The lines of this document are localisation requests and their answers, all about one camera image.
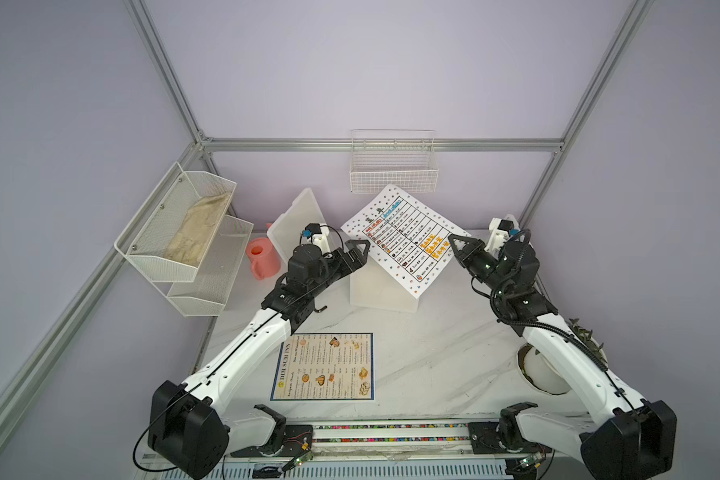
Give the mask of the large white board front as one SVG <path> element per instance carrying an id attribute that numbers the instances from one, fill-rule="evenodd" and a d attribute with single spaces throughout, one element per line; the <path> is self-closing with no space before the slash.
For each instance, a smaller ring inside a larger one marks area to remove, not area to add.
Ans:
<path id="1" fill-rule="evenodd" d="M 406 291 L 379 263 L 369 258 L 349 276 L 349 301 L 352 306 L 400 313 L 415 313 L 419 300 Z"/>

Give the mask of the dotted table price menu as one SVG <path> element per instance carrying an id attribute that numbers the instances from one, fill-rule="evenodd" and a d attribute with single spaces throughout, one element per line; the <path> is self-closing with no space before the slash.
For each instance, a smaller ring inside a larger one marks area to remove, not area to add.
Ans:
<path id="1" fill-rule="evenodd" d="M 418 299 L 454 258 L 452 235 L 469 233 L 402 188 L 383 187 L 341 229 L 370 242 L 369 257 Z"/>

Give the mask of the narrow white rack box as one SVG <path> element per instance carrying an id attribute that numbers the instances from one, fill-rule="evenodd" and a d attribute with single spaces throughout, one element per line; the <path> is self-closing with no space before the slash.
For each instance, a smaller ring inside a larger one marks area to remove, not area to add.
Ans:
<path id="1" fill-rule="evenodd" d="M 507 214 L 500 222 L 505 230 L 519 229 L 518 221 L 512 214 Z"/>

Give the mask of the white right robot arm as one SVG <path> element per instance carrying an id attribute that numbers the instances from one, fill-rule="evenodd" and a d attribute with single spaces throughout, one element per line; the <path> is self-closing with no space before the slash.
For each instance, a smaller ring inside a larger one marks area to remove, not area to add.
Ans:
<path id="1" fill-rule="evenodd" d="M 518 451 L 540 444 L 580 461 L 596 479 L 651 479 L 673 464 L 677 416 L 663 401 L 648 401 L 611 372 L 591 334 L 579 334 L 572 322 L 536 287 L 540 262 L 531 233 L 520 230 L 491 252 L 474 237 L 451 234 L 458 264 L 473 283 L 487 286 L 498 322 L 535 348 L 577 395 L 591 423 L 578 426 L 520 402 L 500 412 L 499 445 Z"/>

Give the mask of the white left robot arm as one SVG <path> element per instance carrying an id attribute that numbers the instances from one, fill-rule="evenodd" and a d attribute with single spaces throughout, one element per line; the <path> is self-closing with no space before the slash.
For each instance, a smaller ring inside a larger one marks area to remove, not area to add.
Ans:
<path id="1" fill-rule="evenodd" d="M 192 479 L 206 477 L 240 450 L 278 453 L 285 443 L 285 416 L 264 404 L 238 418 L 228 409 L 258 364 L 317 312 L 317 296 L 363 268 L 369 251 L 367 240 L 348 240 L 331 252 L 298 245 L 243 331 L 184 381 L 165 381 L 156 389 L 141 441 Z"/>

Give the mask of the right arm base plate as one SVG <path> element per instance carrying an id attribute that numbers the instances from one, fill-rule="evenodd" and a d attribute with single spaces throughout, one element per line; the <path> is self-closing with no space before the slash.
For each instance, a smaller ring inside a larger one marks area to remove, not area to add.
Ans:
<path id="1" fill-rule="evenodd" d="M 470 421 L 467 423 L 468 436 L 474 454 L 519 454 L 541 453 L 546 455 L 552 449 L 538 442 L 525 439 L 519 428 L 517 415 L 525 410 L 537 408 L 534 402 L 520 402 L 500 411 L 495 421 Z"/>

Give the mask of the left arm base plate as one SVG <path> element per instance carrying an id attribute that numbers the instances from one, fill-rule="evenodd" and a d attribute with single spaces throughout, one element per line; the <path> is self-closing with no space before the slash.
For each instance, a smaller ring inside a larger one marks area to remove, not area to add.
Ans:
<path id="1" fill-rule="evenodd" d="M 232 458 L 285 457 L 311 448 L 314 427 L 291 424 L 285 415 L 257 404 L 232 422 L 225 454 Z"/>

